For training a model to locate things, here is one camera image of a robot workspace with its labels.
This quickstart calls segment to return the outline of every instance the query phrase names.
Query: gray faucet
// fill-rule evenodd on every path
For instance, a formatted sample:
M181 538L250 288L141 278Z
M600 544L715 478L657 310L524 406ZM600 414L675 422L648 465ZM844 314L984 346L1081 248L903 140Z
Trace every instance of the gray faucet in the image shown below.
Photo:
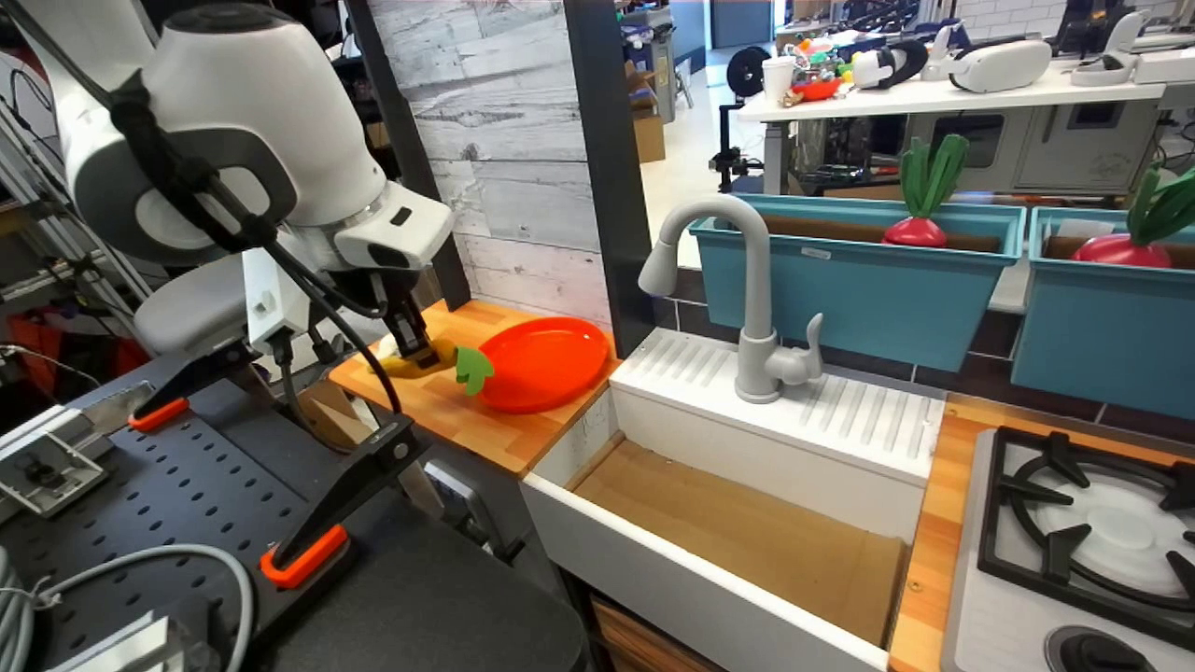
M675 288L675 242L695 217L715 217L746 241L746 294L738 330L738 376L735 390L749 404L768 404L783 385L805 385L822 376L822 314L805 324L809 351L775 346L774 324L774 251L768 226L738 200L704 193L667 213L659 241L648 251L638 288L657 300L672 300Z

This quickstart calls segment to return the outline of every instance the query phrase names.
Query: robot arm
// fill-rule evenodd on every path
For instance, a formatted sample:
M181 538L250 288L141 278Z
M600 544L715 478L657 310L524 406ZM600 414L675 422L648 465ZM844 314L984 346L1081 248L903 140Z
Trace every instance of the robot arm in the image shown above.
M158 37L133 0L10 10L52 80L66 191L95 234L163 264L242 253L254 346L306 330L282 251L316 288L343 284L332 294L375 310L405 358L428 355L405 284L444 248L453 211L384 180L298 22L211 3Z

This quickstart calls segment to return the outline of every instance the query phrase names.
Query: table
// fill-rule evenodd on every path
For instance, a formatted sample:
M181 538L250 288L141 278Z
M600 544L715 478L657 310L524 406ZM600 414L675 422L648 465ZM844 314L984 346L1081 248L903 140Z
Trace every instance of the table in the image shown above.
M990 404L990 399L947 399L938 447L934 447L934 472L927 482L927 499L919 514L919 533L906 552L906 577L898 592L898 613L891 621L891 669L897 672L938 672L947 656L943 629L947 629L947 606L952 606L952 579L962 541L962 513L968 513L968 490L971 490L971 447L984 430L1017 425L1027 435L1049 435L1065 430L1073 440L1120 451L1150 465L1173 465L1161 446L1142 440L1120 440L1104 430L1090 430L1078 422Z
M1104 104L1104 101L1161 101L1165 88L1073 88L1073 65L1049 65L1049 71L1027 91L962 93L952 84L903 84L891 91L850 91L840 101L780 110L765 99L741 104L741 121L765 125L765 193L783 193L791 170L789 129L861 117L941 117L941 114L993 114L993 110L1060 110L1060 104Z
M174 368L178 364L158 358L80 395L78 406L99 404L107 395L123 395L139 385L160 385ZM261 468L276 482L282 482L287 490L282 497L291 499L313 503L323 482L339 468L339 458L321 446L313 446L295 422L281 419L263 399L234 391L226 382L196 391L190 406L194 406L194 419L219 430L219 436L242 451L245 468L254 472ZM117 497L107 499L120 499L120 503L127 503L123 497L127 490L141 493L132 508L139 508L149 497L149 490L178 490L181 499L190 493L217 493L207 482L202 482L196 472L170 476L170 478L190 478L186 490L174 482L163 482L163 487L146 482L149 468L139 468L132 476L133 478L107 478L95 493L117 490ZM104 513L95 513L95 503L99 499L78 499L78 513L87 508L80 521L99 521ZM29 523L36 521L18 521L10 528L0 528L0 538L15 538L18 528L29 528ZM186 523L190 523L186 514L178 521L163 514L158 523L160 529L158 528L149 529L174 533L178 541L186 541L190 538ZM353 565L347 565L343 577L337 577L337 584L327 584L323 594L313 594L310 600L291 609L287 621L273 629L267 641L254 648L254 669L267 669L267 666L287 672L291 669L298 672L301 669L419 669L419 672L582 669L585 630L568 606L526 585L524 579L515 579L512 568L496 565L494 557L485 557L479 544L453 533L449 528L425 521L402 497L397 493L372 497L364 508L359 508L347 521L347 528L353 533ZM190 597L186 585L170 592L163 584L158 592L141 592L139 609L160 609L153 600L160 592L174 600ZM87 625L87 609L99 609L99 606L80 600L73 625Z
M494 307L494 303L466 303L460 310L449 310L444 303L435 303L420 310L428 341L449 341L466 346L479 346L489 338L530 319L535 314ZM379 382L359 355L337 368L327 382L349 395L369 399L372 406L387 406ZM402 414L414 419L414 425L435 435L441 440L464 451L481 455L485 465L504 468L515 478L524 478L605 390L605 385L593 385L575 404L562 404L540 414L496 414L466 399L453 370L425 375L425 376L392 376L392 385L399 391Z

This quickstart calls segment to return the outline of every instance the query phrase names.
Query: wooden countertop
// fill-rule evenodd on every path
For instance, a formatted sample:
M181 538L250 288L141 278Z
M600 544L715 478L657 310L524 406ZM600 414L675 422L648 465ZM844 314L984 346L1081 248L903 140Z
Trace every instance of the wooden countertop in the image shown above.
M956 557L962 538L962 508L971 490L971 447L978 435L997 425L1020 425L1029 435L1065 430L1073 440L1150 458L1150 465L1173 465L1177 455L1111 440L1101 435L1055 425L1045 414L1010 411L984 399L947 399L941 419L941 436L934 451L934 472L923 499L919 533L910 544L910 565L898 594L898 613L891 629L891 669L897 672L938 672L947 656L941 651L943 629L947 629L947 600L952 600L952 579L956 579Z
M420 310L428 341L466 343L479 346L500 330L512 330L520 322L530 322L535 314L494 307L494 303L466 303L449 314L444 303L432 303ZM362 395L375 406L384 404L384 391L375 376L369 375L364 358L353 355L343 368L327 375L327 382L349 395ZM414 419L420 430L512 472L526 476L551 440L588 406L588 399L605 390L588 390L575 404L540 411L540 414L496 414L481 411L475 399L464 395L453 370L435 370L425 376L392 376L402 414Z

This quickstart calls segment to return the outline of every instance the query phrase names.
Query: white robot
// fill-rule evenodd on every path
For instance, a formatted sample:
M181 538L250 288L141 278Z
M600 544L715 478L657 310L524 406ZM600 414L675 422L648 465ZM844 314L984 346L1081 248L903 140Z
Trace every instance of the white robot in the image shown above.
M263 3L2 0L52 84L66 191L113 248L196 264L139 310L153 351L267 343L310 290L432 368L412 278L453 211L387 185L316 42Z

